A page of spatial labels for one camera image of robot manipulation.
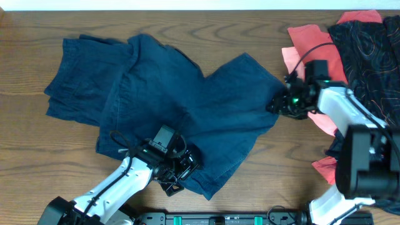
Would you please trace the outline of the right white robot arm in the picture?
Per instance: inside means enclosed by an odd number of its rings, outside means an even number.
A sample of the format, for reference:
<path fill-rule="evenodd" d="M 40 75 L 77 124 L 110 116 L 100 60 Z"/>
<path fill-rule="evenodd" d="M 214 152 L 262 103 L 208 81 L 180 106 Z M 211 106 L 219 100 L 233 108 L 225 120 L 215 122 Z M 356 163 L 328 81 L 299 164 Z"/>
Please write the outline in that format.
<path fill-rule="evenodd" d="M 299 224 L 340 224 L 363 206 L 399 202 L 399 128 L 372 115 L 343 82 L 288 84 L 266 109 L 298 120 L 325 114 L 344 136 L 335 183 L 307 205 Z"/>

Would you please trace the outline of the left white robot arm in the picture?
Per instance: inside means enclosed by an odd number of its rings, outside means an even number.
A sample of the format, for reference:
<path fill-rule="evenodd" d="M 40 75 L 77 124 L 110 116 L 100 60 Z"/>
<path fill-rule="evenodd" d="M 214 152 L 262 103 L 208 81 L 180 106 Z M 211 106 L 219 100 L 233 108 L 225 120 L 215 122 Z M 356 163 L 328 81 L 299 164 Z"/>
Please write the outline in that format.
<path fill-rule="evenodd" d="M 105 180 L 72 201 L 53 199 L 38 223 L 106 224 L 130 197 L 150 182 L 159 183 L 171 197 L 182 191 L 181 183 L 201 168 L 201 153 L 196 146 L 180 151 L 162 151 L 150 144 L 131 147 L 121 165 Z"/>

